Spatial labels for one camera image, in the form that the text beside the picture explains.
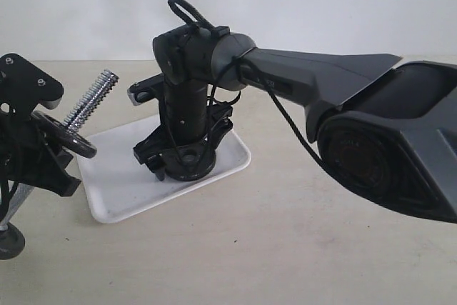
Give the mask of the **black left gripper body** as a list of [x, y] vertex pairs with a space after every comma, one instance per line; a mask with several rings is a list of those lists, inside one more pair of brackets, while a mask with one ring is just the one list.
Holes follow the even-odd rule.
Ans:
[[56, 143], [48, 143], [39, 133], [31, 117], [23, 121], [12, 113], [1, 112], [1, 160], [10, 180], [49, 181], [52, 174], [68, 174], [54, 157], [59, 152]]

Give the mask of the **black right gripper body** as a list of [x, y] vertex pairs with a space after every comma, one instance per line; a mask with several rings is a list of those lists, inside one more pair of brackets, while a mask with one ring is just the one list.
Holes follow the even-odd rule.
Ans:
[[227, 101], [203, 102], [195, 108], [159, 103], [159, 126], [133, 147], [134, 157], [148, 167], [148, 160], [180, 146], [207, 143], [217, 149], [233, 128], [232, 104]]

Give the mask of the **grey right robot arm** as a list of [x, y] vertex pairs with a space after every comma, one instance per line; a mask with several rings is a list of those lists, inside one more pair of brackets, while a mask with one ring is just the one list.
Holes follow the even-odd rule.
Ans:
[[335, 55], [262, 49], [226, 26], [191, 22], [154, 38], [160, 73], [129, 87], [155, 99], [160, 124], [133, 147], [158, 179], [203, 178], [232, 129], [230, 102], [210, 86], [247, 86], [305, 111], [304, 146], [340, 185], [397, 213], [456, 222], [456, 65], [403, 63], [393, 54]]

